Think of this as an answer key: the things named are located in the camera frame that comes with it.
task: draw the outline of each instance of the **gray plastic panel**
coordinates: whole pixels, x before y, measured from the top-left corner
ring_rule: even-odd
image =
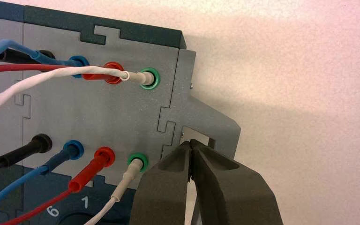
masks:
[[[167,123],[176,123],[174,145],[164,146],[163,155],[179,145],[182,127],[186,126],[215,140],[215,150],[234,158],[241,128],[231,118],[190,95],[194,61],[195,52],[180,49],[171,105],[162,107],[159,117],[159,131],[165,131]]]
[[[36,133],[46,133],[53,140],[53,148],[25,159],[24,166],[42,165],[61,150],[63,143],[77,139],[85,147],[83,157],[62,164],[55,172],[75,176],[98,147],[108,146],[115,151],[116,161],[99,174],[106,177],[106,183],[118,184],[131,153],[143,152],[156,163],[161,159],[162,145],[171,144],[172,131],[158,132],[157,126],[160,107],[170,102],[168,93],[172,92],[179,50],[120,39],[118,29],[96,26],[95,33],[107,36],[105,45],[80,42],[75,31],[25,24],[24,44],[49,49],[58,59],[82,55],[91,65],[117,61],[129,71],[153,67],[160,73],[161,83],[154,90],[144,90],[131,82],[111,85],[64,77],[25,91],[32,103],[30,119],[24,121],[24,141]],[[34,74],[27,72],[24,77]]]
[[[23,24],[0,19],[0,40],[23,42]],[[21,80],[21,72],[0,73],[0,93]],[[22,117],[29,114],[29,98],[16,96],[0,108],[0,155],[22,146]]]

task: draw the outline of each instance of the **rectangular slot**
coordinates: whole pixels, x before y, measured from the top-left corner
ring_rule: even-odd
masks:
[[[211,148],[214,148],[215,140],[189,127],[184,126],[181,133],[180,144],[195,139]]]

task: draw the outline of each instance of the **white wall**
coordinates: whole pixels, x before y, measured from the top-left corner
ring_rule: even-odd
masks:
[[[242,127],[284,224],[360,224],[360,0],[10,2],[182,30],[192,94]]]

